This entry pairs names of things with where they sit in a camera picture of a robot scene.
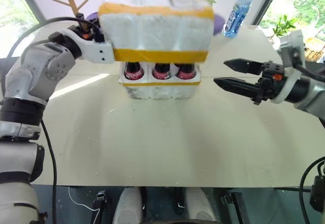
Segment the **black wire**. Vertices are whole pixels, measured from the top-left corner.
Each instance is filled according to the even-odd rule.
[[[304,188],[304,183],[306,180],[306,177],[308,175],[308,173],[310,172],[310,170],[316,166],[318,163],[325,161],[325,156],[322,158],[319,158],[317,160],[315,160],[304,172],[301,181],[300,181],[300,185],[299,185],[299,202],[300,202],[300,206],[301,206],[301,211],[303,213],[303,217],[305,220],[306,224],[310,224],[309,219],[308,219],[308,215],[307,215],[307,211],[306,211],[306,207],[304,204],[304,198],[303,198],[303,188]]]
[[[321,166],[323,166],[323,165],[324,165],[324,162],[321,162],[317,165],[317,171],[318,171],[319,176],[323,175],[323,173],[321,172]]]
[[[49,39],[46,39],[46,40],[40,40],[40,41],[35,41],[35,42],[31,43],[30,45],[28,45],[28,46],[26,47],[26,49],[23,51],[22,55],[21,55],[20,63],[21,63],[21,64],[24,64],[24,62],[25,62],[25,57],[26,57],[26,54],[27,54],[27,51],[28,51],[30,48],[32,48],[32,47],[34,47],[34,46],[36,46],[36,45],[45,44],[45,43],[47,43],[47,42],[49,42]]]
[[[283,191],[292,191],[292,192],[299,192],[299,188],[298,187],[275,187],[275,190],[283,190]],[[311,189],[303,189],[304,193],[310,193]]]
[[[52,164],[53,164],[53,191],[52,191],[52,216],[53,216],[53,224],[56,224],[56,182],[57,182],[57,170],[56,170],[56,160],[55,160],[55,156],[54,156],[54,152],[52,149],[52,144],[51,144],[51,140],[49,137],[49,134],[47,132],[47,129],[45,127],[44,121],[43,119],[41,120],[41,125],[46,137],[46,141],[47,141],[47,145],[49,147],[49,151],[51,154],[51,158],[52,158]]]
[[[14,45],[11,47],[11,49],[9,51],[9,54],[7,56],[5,66],[4,66],[4,69],[3,69],[3,72],[2,72],[2,77],[1,77],[1,81],[2,81],[1,82],[1,89],[2,89],[3,97],[5,97],[5,90],[6,90],[6,75],[16,62],[16,61],[9,62],[9,58],[12,57],[12,55],[13,55],[15,49],[17,48],[17,46],[20,44],[20,42],[23,39],[25,39],[27,36],[29,36],[30,34],[35,32],[37,29],[39,29],[39,28],[41,28],[41,27],[43,27],[43,26],[45,26],[47,24],[54,23],[54,22],[60,22],[60,21],[77,21],[77,22],[88,24],[93,28],[93,32],[95,34],[95,36],[94,36],[95,41],[99,41],[99,42],[103,41],[103,40],[101,40],[102,35],[101,35],[101,31],[100,31],[99,27],[96,26],[94,23],[89,22],[89,21],[84,20],[84,19],[75,18],[75,17],[56,17],[56,18],[48,19],[43,23],[36,24],[35,26],[33,26],[29,30],[27,30],[25,33],[23,33],[19,37],[19,39],[14,43]]]
[[[301,64],[297,64],[295,68],[297,70],[299,70],[300,72],[302,72],[302,74],[306,75],[307,77],[310,77],[310,78],[315,79],[319,82],[325,83],[325,77],[323,77],[317,73],[314,73],[312,71],[307,70]]]

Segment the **table surface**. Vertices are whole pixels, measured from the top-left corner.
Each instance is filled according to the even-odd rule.
[[[63,29],[44,28],[37,39]],[[324,155],[316,117],[289,103],[263,102],[223,91],[213,77],[257,77],[223,65],[232,58],[281,59],[261,30],[242,27],[234,39],[214,37],[202,83],[187,100],[132,100],[118,84],[119,64],[78,60],[44,114],[60,185],[279,187],[297,186]],[[36,184],[52,184],[46,148]],[[311,185],[316,171],[306,184]]]

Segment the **window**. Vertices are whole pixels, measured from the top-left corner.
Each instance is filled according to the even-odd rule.
[[[0,0],[0,58],[7,57],[12,45],[27,29],[39,23],[26,0]],[[31,35],[21,42],[13,56],[20,56],[33,40]]]
[[[273,0],[260,26],[272,35],[279,18],[296,19],[295,29],[301,29],[305,39],[318,38],[325,42],[325,0]]]

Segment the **robotic arm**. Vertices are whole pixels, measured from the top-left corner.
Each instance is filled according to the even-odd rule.
[[[22,65],[8,77],[0,111],[1,224],[45,222],[30,185],[43,170],[44,148],[30,140],[39,138],[47,102],[77,58],[114,62],[111,43],[97,43],[82,30],[72,26],[31,46],[22,55]]]
[[[299,30],[282,37],[280,49],[283,65],[244,59],[224,62],[236,72],[262,74],[256,84],[236,78],[215,78],[214,82],[226,91],[251,98],[256,105],[268,99],[276,104],[287,101],[296,109],[325,120],[325,78],[304,68],[302,32]]]

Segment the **brown bottle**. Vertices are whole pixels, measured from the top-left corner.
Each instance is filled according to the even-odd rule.
[[[194,64],[182,64],[179,66],[177,77],[180,79],[192,79],[196,76]]]
[[[138,80],[143,77],[143,69],[138,62],[128,62],[124,72],[125,77],[128,80]]]
[[[169,79],[171,77],[170,64],[157,63],[154,66],[152,75],[159,80]]]

